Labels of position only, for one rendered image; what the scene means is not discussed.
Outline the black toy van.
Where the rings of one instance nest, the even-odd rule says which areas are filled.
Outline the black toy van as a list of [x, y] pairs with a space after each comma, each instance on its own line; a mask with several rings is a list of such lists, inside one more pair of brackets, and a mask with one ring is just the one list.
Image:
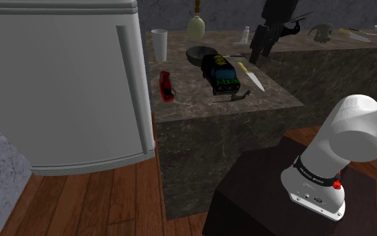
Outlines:
[[233, 65], [220, 54], [205, 55], [201, 71], [212, 87], [213, 95], [232, 95], [240, 89], [240, 81]]

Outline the pale green corked bottle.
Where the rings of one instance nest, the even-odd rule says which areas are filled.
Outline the pale green corked bottle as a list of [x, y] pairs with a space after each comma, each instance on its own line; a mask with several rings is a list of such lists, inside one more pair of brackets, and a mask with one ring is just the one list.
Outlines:
[[205, 33], [205, 23], [200, 17], [201, 0], [195, 0], [194, 17], [187, 25], [187, 36], [194, 41], [200, 41]]

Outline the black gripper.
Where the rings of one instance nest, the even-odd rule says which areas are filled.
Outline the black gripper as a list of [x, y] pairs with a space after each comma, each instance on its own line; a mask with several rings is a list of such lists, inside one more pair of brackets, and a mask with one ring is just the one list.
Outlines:
[[283, 31], [283, 25], [272, 25], [275, 23], [286, 23], [297, 6], [299, 0], [266, 0], [261, 17], [265, 19], [265, 25], [258, 25], [250, 43], [251, 54], [249, 62], [256, 64], [260, 53], [267, 57], [272, 47], [278, 42]]

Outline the dark grey lever tool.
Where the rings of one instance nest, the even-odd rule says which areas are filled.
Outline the dark grey lever tool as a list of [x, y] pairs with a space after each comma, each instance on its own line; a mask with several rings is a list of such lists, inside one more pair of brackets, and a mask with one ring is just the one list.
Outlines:
[[230, 99], [227, 102], [239, 101], [245, 99], [250, 94], [250, 91], [246, 91], [243, 95], [231, 94]]

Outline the black toy helicopter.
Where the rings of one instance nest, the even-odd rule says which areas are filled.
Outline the black toy helicopter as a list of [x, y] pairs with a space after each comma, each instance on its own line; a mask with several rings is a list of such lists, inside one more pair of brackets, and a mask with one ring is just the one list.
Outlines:
[[299, 15], [297, 17], [294, 17], [292, 18], [289, 23], [295, 23], [295, 26], [294, 28], [287, 28], [287, 27], [283, 27], [283, 30], [281, 31], [281, 34], [280, 34], [280, 38], [281, 37], [284, 37], [284, 36], [289, 36], [289, 35], [295, 35], [295, 34], [298, 34], [299, 31], [301, 30], [301, 26], [299, 25], [299, 22], [301, 20], [304, 20], [305, 19], [305, 16], [311, 14], [312, 11], [310, 11], [309, 13], [306, 13], [306, 14], [303, 14], [303, 15]]

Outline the dark robot stand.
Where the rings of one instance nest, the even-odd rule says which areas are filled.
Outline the dark robot stand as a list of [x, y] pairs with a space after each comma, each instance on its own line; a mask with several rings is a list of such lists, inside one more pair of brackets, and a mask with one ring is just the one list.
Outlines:
[[217, 186], [204, 236], [377, 236], [375, 179], [342, 170], [346, 211], [331, 221], [294, 203], [281, 172], [305, 149], [288, 137], [275, 147], [244, 152]]

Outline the grey-green animal figure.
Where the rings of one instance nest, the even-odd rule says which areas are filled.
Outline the grey-green animal figure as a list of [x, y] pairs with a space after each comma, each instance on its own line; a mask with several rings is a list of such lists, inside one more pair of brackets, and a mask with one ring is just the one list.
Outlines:
[[332, 28], [333, 25], [331, 23], [321, 23], [312, 27], [308, 34], [316, 30], [316, 35], [313, 40], [319, 43], [326, 43], [331, 39]]

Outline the red folding knife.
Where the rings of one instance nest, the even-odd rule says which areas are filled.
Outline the red folding knife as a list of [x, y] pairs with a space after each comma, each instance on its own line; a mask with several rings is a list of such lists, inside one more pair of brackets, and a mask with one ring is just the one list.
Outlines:
[[164, 102], [170, 102], [174, 99], [175, 95], [173, 93], [169, 72], [160, 72], [159, 89], [161, 93], [161, 98]]

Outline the small yellow-handled knife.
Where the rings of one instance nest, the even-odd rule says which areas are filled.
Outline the small yellow-handled knife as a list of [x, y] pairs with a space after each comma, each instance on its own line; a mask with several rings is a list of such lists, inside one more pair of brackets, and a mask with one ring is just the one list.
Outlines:
[[253, 81], [253, 83], [255, 83], [255, 85], [260, 89], [262, 90], [263, 92], [265, 92], [265, 89], [262, 85], [262, 83], [259, 81], [259, 79], [256, 77], [256, 75], [249, 71], [243, 63], [239, 62], [238, 65], [241, 67], [241, 69], [243, 69], [243, 71], [248, 75], [248, 77], [251, 79], [251, 81]]

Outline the white cup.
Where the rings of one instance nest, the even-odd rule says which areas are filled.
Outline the white cup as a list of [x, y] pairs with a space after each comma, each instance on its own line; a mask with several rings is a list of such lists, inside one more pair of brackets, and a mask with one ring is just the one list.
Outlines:
[[151, 37], [156, 61], [165, 62], [167, 60], [167, 30], [153, 29]]

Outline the large yellow-handled knife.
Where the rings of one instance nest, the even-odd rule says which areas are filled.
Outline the large yellow-handled knife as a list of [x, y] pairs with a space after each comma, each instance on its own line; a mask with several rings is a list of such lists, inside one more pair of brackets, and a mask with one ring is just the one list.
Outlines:
[[354, 39], [354, 40], [357, 40], [357, 41], [370, 42], [370, 40], [368, 38], [365, 38], [363, 36], [360, 36], [358, 34], [355, 34], [355, 33], [351, 32], [351, 31], [343, 29], [343, 28], [339, 28], [339, 32], [347, 34], [347, 35], [349, 35], [349, 37], [351, 39]]

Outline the thin dark-handled knife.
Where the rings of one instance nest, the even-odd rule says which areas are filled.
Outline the thin dark-handled knife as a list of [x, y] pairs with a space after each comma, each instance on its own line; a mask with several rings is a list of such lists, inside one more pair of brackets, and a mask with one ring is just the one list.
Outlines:
[[365, 32], [365, 31], [362, 31], [362, 30], [360, 30], [360, 29], [349, 28], [349, 30], [352, 30], [352, 31], [355, 31], [355, 32], [360, 32], [360, 33], [363, 33], [363, 34], [366, 34], [366, 35], [377, 36], [377, 34], [373, 34], [373, 33]]

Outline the white refrigerator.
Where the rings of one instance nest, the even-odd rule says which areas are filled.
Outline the white refrigerator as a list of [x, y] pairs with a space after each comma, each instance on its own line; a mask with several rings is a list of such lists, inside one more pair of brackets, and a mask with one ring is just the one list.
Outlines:
[[152, 158], [137, 0], [0, 0], [0, 132], [40, 176]]

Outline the dark grey bowl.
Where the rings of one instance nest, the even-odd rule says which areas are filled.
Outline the dark grey bowl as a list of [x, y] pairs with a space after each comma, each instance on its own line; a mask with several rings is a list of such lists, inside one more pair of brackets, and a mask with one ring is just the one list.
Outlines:
[[185, 52], [187, 60], [194, 66], [200, 67], [205, 55], [217, 54], [218, 51], [208, 46], [193, 46]]

